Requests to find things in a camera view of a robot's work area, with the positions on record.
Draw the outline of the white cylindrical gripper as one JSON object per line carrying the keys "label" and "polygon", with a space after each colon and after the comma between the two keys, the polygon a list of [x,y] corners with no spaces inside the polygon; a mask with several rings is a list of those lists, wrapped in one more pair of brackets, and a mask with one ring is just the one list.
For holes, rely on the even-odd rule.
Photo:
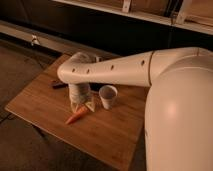
{"label": "white cylindrical gripper", "polygon": [[90,86],[88,83],[69,84],[69,97],[71,102],[71,110],[73,113],[79,109],[79,104],[85,103],[85,105],[95,112],[94,102],[88,101],[90,98]]}

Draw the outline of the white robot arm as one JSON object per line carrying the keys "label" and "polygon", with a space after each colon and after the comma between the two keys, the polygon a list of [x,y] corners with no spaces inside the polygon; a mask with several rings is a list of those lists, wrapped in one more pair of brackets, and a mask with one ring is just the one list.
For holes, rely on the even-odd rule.
{"label": "white robot arm", "polygon": [[213,171],[213,52],[186,47],[97,63],[76,53],[57,75],[77,103],[84,83],[147,87],[147,171]]}

